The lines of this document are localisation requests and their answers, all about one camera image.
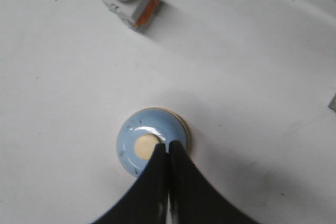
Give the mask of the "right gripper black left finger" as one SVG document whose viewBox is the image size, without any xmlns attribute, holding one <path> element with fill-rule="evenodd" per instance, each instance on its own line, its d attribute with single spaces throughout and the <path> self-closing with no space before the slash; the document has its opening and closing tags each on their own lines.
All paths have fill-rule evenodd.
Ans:
<svg viewBox="0 0 336 224">
<path fill-rule="evenodd" d="M 132 187 L 94 223 L 166 223 L 168 188 L 165 145 L 156 144 Z"/>
</svg>

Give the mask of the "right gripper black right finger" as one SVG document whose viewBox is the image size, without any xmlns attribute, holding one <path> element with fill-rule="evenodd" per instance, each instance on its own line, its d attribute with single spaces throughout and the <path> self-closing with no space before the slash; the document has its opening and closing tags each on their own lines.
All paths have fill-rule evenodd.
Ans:
<svg viewBox="0 0 336 224">
<path fill-rule="evenodd" d="M 168 157 L 173 223 L 256 223 L 207 181 L 180 141 L 169 144 Z"/>
</svg>

